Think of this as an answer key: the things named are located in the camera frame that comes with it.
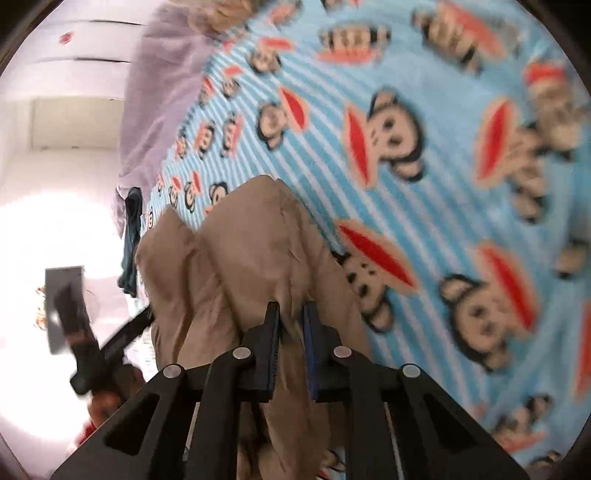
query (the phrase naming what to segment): red object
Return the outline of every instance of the red object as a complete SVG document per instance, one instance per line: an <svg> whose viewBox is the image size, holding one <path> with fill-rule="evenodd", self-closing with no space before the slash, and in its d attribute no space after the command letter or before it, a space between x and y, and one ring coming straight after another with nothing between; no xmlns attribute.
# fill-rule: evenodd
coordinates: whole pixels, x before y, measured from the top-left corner
<svg viewBox="0 0 591 480"><path fill-rule="evenodd" d="M211 93L213 91L213 83L209 77L203 78L203 88L207 93Z"/></svg>
<svg viewBox="0 0 591 480"><path fill-rule="evenodd" d="M72 41L72 37L74 36L74 32L64 33L60 37L60 45L68 45Z"/></svg>
<svg viewBox="0 0 591 480"><path fill-rule="evenodd" d="M503 102L495 111L491 119L488 134L483 145L482 154L484 161L478 172L478 179L487 178L495 169L496 164L502 158L501 152L507 137L507 116L511 114L509 102Z"/></svg>
<svg viewBox="0 0 591 480"><path fill-rule="evenodd" d="M243 70L236 64L228 65L223 69L223 74L226 77L235 77L236 75L240 75L242 72Z"/></svg>
<svg viewBox="0 0 591 480"><path fill-rule="evenodd" d="M591 301L585 305L581 328L581 348L579 353L579 368L577 369L574 396L581 398L591 387Z"/></svg>
<svg viewBox="0 0 591 480"><path fill-rule="evenodd" d="M461 26L464 33L474 37L479 48L485 50L493 58L503 58L505 47L501 39L480 18L452 2L442 2L439 8L452 23Z"/></svg>
<svg viewBox="0 0 591 480"><path fill-rule="evenodd" d="M325 61L326 63L357 65L376 60L380 53L380 50L377 48L360 48L340 52L324 50L318 52L317 56L320 61Z"/></svg>
<svg viewBox="0 0 591 480"><path fill-rule="evenodd" d="M361 232L356 232L345 225L339 225L339 230L351 241L357 250L369 258L373 263L393 275L406 285L416 288L412 278L407 274L404 266L377 242L371 240Z"/></svg>
<svg viewBox="0 0 591 480"><path fill-rule="evenodd" d="M523 77L528 86L544 79L556 79L564 82L566 81L566 70L563 65L556 63L534 61L524 68Z"/></svg>
<svg viewBox="0 0 591 480"><path fill-rule="evenodd" d="M349 120L349 145L351 149L351 156L361 174L363 182L367 185L369 183L368 170L368 155L365 148L365 136L363 128L359 123L355 114L348 109L345 113Z"/></svg>
<svg viewBox="0 0 591 480"><path fill-rule="evenodd" d="M507 298L513 303L523 326L530 330L534 324L536 311L522 281L501 253L489 245L479 247L482 256L498 280Z"/></svg>
<svg viewBox="0 0 591 480"><path fill-rule="evenodd" d="M181 181L178 177L172 177L170 179L170 181L173 184L173 189L176 190L177 192L180 192L183 189L183 186L181 185Z"/></svg>
<svg viewBox="0 0 591 480"><path fill-rule="evenodd" d="M82 433L80 435L78 435L78 437L76 437L76 440L74 441L74 443L76 444L76 447L79 447L85 441L87 441L88 438L90 437L90 435L92 435L95 431L96 431L95 425L89 420L84 425L84 431L82 431Z"/></svg>
<svg viewBox="0 0 591 480"><path fill-rule="evenodd" d="M278 51L291 51L294 49L294 44L291 40L282 37L264 37L259 40L262 47L272 48Z"/></svg>
<svg viewBox="0 0 591 480"><path fill-rule="evenodd" d="M283 95L283 98L287 104L286 106L290 110L296 125L300 130L303 130L306 126L306 113L304 112L304 108L302 106L303 100L298 98L297 95L293 94L293 92L284 87L279 88L279 93Z"/></svg>
<svg viewBox="0 0 591 480"><path fill-rule="evenodd" d="M201 175L199 174L198 171L193 171L191 173L191 181L193 183L193 191L195 193L195 195L200 195L202 190L201 190Z"/></svg>

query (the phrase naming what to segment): white cabinet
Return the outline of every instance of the white cabinet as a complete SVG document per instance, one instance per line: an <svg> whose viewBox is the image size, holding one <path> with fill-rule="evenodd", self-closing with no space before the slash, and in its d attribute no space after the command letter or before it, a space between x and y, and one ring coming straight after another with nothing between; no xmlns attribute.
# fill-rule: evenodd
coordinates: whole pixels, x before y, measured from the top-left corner
<svg viewBox="0 0 591 480"><path fill-rule="evenodd" d="M0 79L0 96L122 99L143 24L160 2L64 0L19 48Z"/></svg>
<svg viewBox="0 0 591 480"><path fill-rule="evenodd" d="M108 20L145 25L165 0L64 0L47 17L48 23Z"/></svg>
<svg viewBox="0 0 591 480"><path fill-rule="evenodd" d="M74 59L131 61L142 32L140 25L100 21L43 24L21 49L27 63Z"/></svg>
<svg viewBox="0 0 591 480"><path fill-rule="evenodd" d="M10 100L85 96L123 99L129 63L56 60L14 71L5 85Z"/></svg>

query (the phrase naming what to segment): hand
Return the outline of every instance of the hand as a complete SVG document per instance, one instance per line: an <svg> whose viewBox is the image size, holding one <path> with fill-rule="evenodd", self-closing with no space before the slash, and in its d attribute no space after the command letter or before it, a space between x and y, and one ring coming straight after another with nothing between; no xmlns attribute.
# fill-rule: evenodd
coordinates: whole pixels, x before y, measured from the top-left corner
<svg viewBox="0 0 591 480"><path fill-rule="evenodd" d="M133 372L134 383L131 390L136 393L145 384L145 380L139 368L134 367ZM94 395L88 405L88 413L94 426L98 428L104 424L121 405L123 405L123 400L113 392L105 391Z"/></svg>

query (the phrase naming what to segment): monkey print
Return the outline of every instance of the monkey print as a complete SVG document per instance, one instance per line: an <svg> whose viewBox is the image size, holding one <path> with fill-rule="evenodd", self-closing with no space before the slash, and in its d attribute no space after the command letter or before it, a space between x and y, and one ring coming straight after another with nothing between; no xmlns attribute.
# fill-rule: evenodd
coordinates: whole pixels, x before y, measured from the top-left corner
<svg viewBox="0 0 591 480"><path fill-rule="evenodd" d="M186 209L193 213L195 211L195 200L201 193L201 175L198 171L191 173L191 181L188 181L184 187L184 200Z"/></svg>
<svg viewBox="0 0 591 480"><path fill-rule="evenodd" d="M574 104L566 68L551 62L531 62L525 67L524 79L534 107L532 126L549 150L564 161L572 161L573 151L581 143L581 124L587 112Z"/></svg>
<svg viewBox="0 0 591 480"><path fill-rule="evenodd" d="M423 127L392 88L376 92L367 116L353 104L345 109L342 142L352 176L361 188L375 187L380 163L403 181L423 178Z"/></svg>
<svg viewBox="0 0 591 480"><path fill-rule="evenodd" d="M241 86L236 77L243 73L238 65L230 65L223 69L222 95L226 100L231 100L240 93Z"/></svg>
<svg viewBox="0 0 591 480"><path fill-rule="evenodd" d="M585 302L579 325L579 354L571 390L576 401L588 398L591 390L591 300Z"/></svg>
<svg viewBox="0 0 591 480"><path fill-rule="evenodd" d="M562 455L558 453L556 450L548 450L545 455L540 457L534 458L530 463L528 463L528 471L529 468L549 468L562 460Z"/></svg>
<svg viewBox="0 0 591 480"><path fill-rule="evenodd" d="M156 189L158 190L158 193L162 193L162 190L164 189L164 179L162 178L161 173L156 177Z"/></svg>
<svg viewBox="0 0 591 480"><path fill-rule="evenodd" d="M291 51L293 48L293 43L286 38L264 37L249 53L246 62L257 75L278 73L283 67L279 53Z"/></svg>
<svg viewBox="0 0 591 480"><path fill-rule="evenodd" d="M384 25L350 23L319 32L323 50L321 61L328 63L362 64L380 59L390 44L392 32Z"/></svg>
<svg viewBox="0 0 591 480"><path fill-rule="evenodd" d="M222 82L222 95L226 100L230 100L238 95L240 89L241 86L235 78L224 78Z"/></svg>
<svg viewBox="0 0 591 480"><path fill-rule="evenodd" d="M525 403L510 415L497 421L491 435L506 452L515 453L546 437L544 432L533 432L539 419L550 411L553 399L550 395L528 397Z"/></svg>
<svg viewBox="0 0 591 480"><path fill-rule="evenodd" d="M475 263L483 279L449 275L439 294L458 350L492 373L511 362L509 338L525 339L533 330L537 303L530 279L509 252L486 241L475 249Z"/></svg>
<svg viewBox="0 0 591 480"><path fill-rule="evenodd" d="M213 95L214 91L211 79L209 77L203 77L203 83L201 85L201 90L199 91L199 98L197 99L197 104L201 108L205 107L213 98Z"/></svg>
<svg viewBox="0 0 591 480"><path fill-rule="evenodd" d="M187 139L185 138L185 132L183 129L177 137L174 159L175 161L182 161L185 158L187 158Z"/></svg>
<svg viewBox="0 0 591 480"><path fill-rule="evenodd" d="M302 133L308 127L308 104L293 90L280 86L280 102L269 102L259 108L256 135L269 151L283 143L285 132Z"/></svg>
<svg viewBox="0 0 591 480"><path fill-rule="evenodd" d="M320 3L327 13L342 8L347 4L346 0L320 0Z"/></svg>
<svg viewBox="0 0 591 480"><path fill-rule="evenodd" d="M571 280L587 263L588 252L589 242L570 238L554 266L556 275L562 280Z"/></svg>
<svg viewBox="0 0 591 480"><path fill-rule="evenodd" d="M225 181L214 183L209 187L209 200L211 206L205 208L205 215L209 215L213 208L228 195L228 184Z"/></svg>
<svg viewBox="0 0 591 480"><path fill-rule="evenodd" d="M285 27L294 22L303 9L301 0L283 0L276 4L269 14L269 22L277 28Z"/></svg>
<svg viewBox="0 0 591 480"><path fill-rule="evenodd" d="M168 198L170 200L170 205L172 205L173 208L176 208L178 205L178 194L181 192L183 187L181 185L181 180L178 177L172 177L170 179L170 183L171 185L168 188Z"/></svg>
<svg viewBox="0 0 591 480"><path fill-rule="evenodd" d="M248 56L248 64L256 74L276 73L283 67L277 50L254 49Z"/></svg>
<svg viewBox="0 0 591 480"><path fill-rule="evenodd" d="M337 220L335 225L346 253L333 256L359 297L362 319L374 332L387 333L394 325L389 290L415 292L416 276L404 254L385 237L358 220Z"/></svg>
<svg viewBox="0 0 591 480"><path fill-rule="evenodd" d="M507 97L486 109L475 152L476 184L488 189L506 181L511 205L526 223L540 223L548 209L543 158L547 152L539 132L519 125L519 110Z"/></svg>
<svg viewBox="0 0 591 480"><path fill-rule="evenodd" d="M213 145L213 139L216 133L215 126L216 123L213 120L204 120L199 126L197 135L195 135L193 149L197 150L197 155L201 160L203 160L203 157Z"/></svg>
<svg viewBox="0 0 591 480"><path fill-rule="evenodd" d="M468 10L449 1L439 2L435 12L415 10L411 25L421 32L423 46L470 74L482 72L484 59L503 60L519 47L518 33L512 25L501 22L503 32L497 32Z"/></svg>
<svg viewBox="0 0 591 480"><path fill-rule="evenodd" d="M232 51L232 49L234 48L234 45L236 45L237 43L241 42L242 40L244 40L244 38L248 35L248 33L250 32L250 28L248 27L248 25L243 25L241 27L238 27L236 29L234 29L232 35L230 36L230 38L228 38L223 44L222 44L222 48L223 51L226 53L230 53Z"/></svg>
<svg viewBox="0 0 591 480"><path fill-rule="evenodd" d="M152 210L152 206L148 211L148 230L150 230L154 226L154 211Z"/></svg>
<svg viewBox="0 0 591 480"><path fill-rule="evenodd" d="M236 113L230 112L223 124L221 157L234 156L236 154L236 145L242 133L242 126L242 115L236 115Z"/></svg>

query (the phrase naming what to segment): white wall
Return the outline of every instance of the white wall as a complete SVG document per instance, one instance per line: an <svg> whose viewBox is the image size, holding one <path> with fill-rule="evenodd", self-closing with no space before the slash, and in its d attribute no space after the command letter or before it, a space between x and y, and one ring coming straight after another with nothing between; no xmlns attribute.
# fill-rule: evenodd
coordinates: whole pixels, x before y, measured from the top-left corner
<svg viewBox="0 0 591 480"><path fill-rule="evenodd" d="M111 221L118 171L115 152L48 150L18 154L0 186L0 432L34 476L59 466L87 420L69 386L73 357L51 356L34 326L34 292L45 268L84 265L99 340L126 320Z"/></svg>

